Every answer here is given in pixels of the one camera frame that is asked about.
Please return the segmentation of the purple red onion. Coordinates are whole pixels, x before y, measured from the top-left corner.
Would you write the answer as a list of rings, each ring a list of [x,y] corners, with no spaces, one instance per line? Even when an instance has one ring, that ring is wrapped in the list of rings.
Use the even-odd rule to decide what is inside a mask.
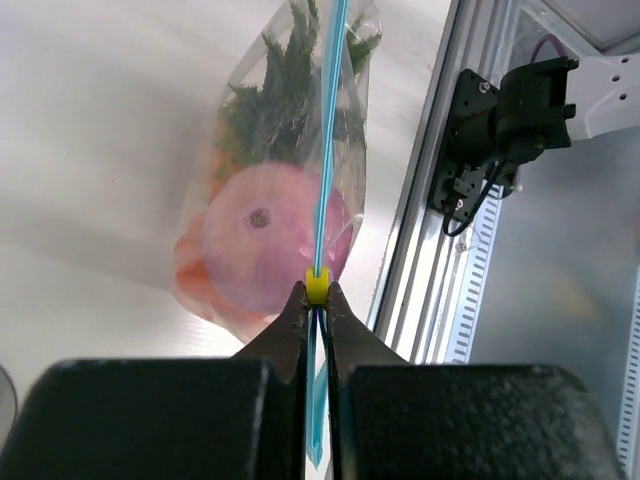
[[[215,290],[233,306],[278,314],[315,254],[321,177],[262,163],[232,176],[211,201],[201,251]]]

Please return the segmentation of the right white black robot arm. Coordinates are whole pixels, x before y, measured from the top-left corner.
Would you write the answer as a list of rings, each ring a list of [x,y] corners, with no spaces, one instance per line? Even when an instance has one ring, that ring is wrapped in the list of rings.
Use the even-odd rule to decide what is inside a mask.
[[[443,189],[474,198],[482,181],[513,185],[520,166],[552,149],[639,124],[639,56],[557,57],[483,87],[463,70],[448,119]]]

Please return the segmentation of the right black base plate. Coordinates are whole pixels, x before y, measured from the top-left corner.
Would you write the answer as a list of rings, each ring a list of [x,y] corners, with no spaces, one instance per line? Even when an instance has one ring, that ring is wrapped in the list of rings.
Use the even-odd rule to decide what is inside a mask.
[[[432,210],[454,222],[470,218],[497,160],[498,94],[471,69],[458,76],[428,198]]]

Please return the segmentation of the clear zip top bag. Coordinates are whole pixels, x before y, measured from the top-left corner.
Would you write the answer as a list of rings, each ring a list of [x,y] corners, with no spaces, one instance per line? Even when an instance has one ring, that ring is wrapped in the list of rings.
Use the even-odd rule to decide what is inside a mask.
[[[243,342],[279,315],[297,282],[306,341],[357,236],[366,188],[371,1],[284,4],[233,72],[185,201],[173,292]]]

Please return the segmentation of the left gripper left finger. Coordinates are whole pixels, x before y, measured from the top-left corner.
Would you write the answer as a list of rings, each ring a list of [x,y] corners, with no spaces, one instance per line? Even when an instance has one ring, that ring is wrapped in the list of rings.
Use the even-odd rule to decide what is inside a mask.
[[[306,289],[234,356],[52,365],[1,453],[5,479],[300,479]]]

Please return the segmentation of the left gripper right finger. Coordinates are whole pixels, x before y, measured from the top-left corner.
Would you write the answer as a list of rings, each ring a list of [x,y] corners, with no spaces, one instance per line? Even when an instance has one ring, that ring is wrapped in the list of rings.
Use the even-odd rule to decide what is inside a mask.
[[[621,479],[594,396],[550,365],[414,365],[328,290],[337,479]]]

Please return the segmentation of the aluminium mounting rail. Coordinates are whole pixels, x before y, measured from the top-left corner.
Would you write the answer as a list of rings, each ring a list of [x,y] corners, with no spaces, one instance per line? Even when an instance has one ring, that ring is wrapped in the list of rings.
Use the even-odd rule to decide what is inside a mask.
[[[427,206],[461,70],[496,83],[519,1],[454,1],[445,22],[398,208],[366,324],[413,363],[446,363],[462,270],[464,234],[449,238]]]

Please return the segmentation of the orange toy pineapple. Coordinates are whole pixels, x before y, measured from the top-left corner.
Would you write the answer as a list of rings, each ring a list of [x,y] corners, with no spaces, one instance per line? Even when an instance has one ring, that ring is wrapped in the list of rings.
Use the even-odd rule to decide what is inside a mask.
[[[207,195],[264,161],[321,167],[321,69],[327,1],[285,1],[233,71],[220,95]],[[371,56],[382,39],[372,1],[349,5],[334,139],[334,185],[349,205],[366,191],[365,128]]]

